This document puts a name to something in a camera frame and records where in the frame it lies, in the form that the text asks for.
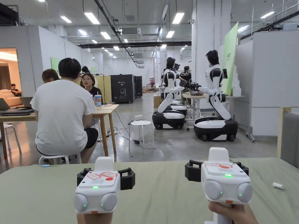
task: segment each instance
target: white plastic stool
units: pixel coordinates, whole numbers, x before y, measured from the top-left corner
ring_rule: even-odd
[[[38,161],[38,165],[42,165],[42,162],[44,159],[54,159],[54,165],[58,165],[58,159],[61,157],[65,158],[65,164],[70,164],[70,162],[68,160],[69,156],[66,156],[66,155],[55,155],[55,156],[41,155],[41,157],[39,158],[39,161]],[[79,163],[81,164],[82,160],[81,160],[80,153],[77,154],[77,159],[79,160]]]
[[[7,130],[6,130],[7,128],[12,128],[13,129],[13,131],[15,133],[15,137],[16,137],[16,142],[17,142],[17,145],[18,145],[18,148],[19,148],[19,152],[21,153],[22,151],[21,151],[21,147],[20,147],[20,143],[19,143],[19,140],[18,140],[16,129],[12,125],[4,124],[4,130],[5,130],[5,134],[6,134],[8,150],[11,150],[11,148],[10,148],[9,138],[8,138],[8,134],[7,134]]]
[[[140,137],[142,134],[142,142],[143,142],[143,154],[144,154],[144,132],[143,132],[143,126],[144,125],[151,125],[152,128],[152,144],[154,145],[154,129],[153,129],[153,124],[150,121],[143,121],[143,120],[139,120],[139,121],[133,121],[130,125],[129,125],[129,135],[131,135],[131,125],[135,125],[135,126],[139,126],[139,141],[140,141]]]

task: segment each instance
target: table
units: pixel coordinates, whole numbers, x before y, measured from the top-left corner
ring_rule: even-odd
[[[99,118],[101,123],[101,131],[102,131],[102,140],[104,146],[105,156],[108,155],[108,146],[106,139],[106,130],[105,130],[105,121],[104,116],[109,116],[110,128],[111,128],[111,138],[113,144],[113,151],[116,155],[116,145],[115,145],[115,135],[113,131],[113,120],[112,120],[112,112],[118,107],[118,104],[114,104],[111,106],[100,106],[96,107],[97,111],[92,115],[92,118]],[[0,130],[2,136],[2,146],[3,146],[3,155],[4,159],[7,159],[7,149],[6,149],[6,139],[4,134],[4,125],[3,122],[15,122],[15,121],[35,121],[35,114],[27,115],[27,116],[0,116]]]
[[[278,158],[232,159],[249,167],[251,208],[259,224],[294,224],[299,220],[299,169]],[[184,176],[186,161],[114,163],[131,167],[132,190],[121,191],[112,224],[165,224],[212,221],[201,183]],[[94,164],[15,167],[0,175],[1,223],[74,224],[77,173]],[[282,183],[284,190],[272,187]]]

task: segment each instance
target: white t-shirt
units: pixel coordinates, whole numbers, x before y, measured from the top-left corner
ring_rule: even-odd
[[[90,93],[68,80],[56,80],[41,85],[32,108],[39,112],[35,143],[45,155],[76,154],[87,143],[83,115],[96,112]]]

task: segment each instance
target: finger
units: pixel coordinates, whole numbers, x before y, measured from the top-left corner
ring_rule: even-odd
[[[241,215],[240,211],[234,208],[227,207],[225,205],[216,203],[216,202],[210,202],[209,203],[209,209],[212,212],[215,212],[219,215],[226,216],[232,220],[238,219],[238,217]]]

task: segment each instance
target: vr controller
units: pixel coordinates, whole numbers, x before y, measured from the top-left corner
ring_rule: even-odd
[[[116,208],[121,190],[132,189],[135,173],[131,168],[114,171],[111,157],[98,157],[94,171],[85,168],[77,175],[74,204],[77,213],[110,213]]]
[[[202,183],[207,200],[226,206],[250,202],[253,189],[248,174],[248,168],[240,162],[229,161],[225,148],[212,147],[208,161],[190,160],[185,165],[185,177]],[[213,213],[213,222],[206,221],[205,224],[232,224],[232,220]]]

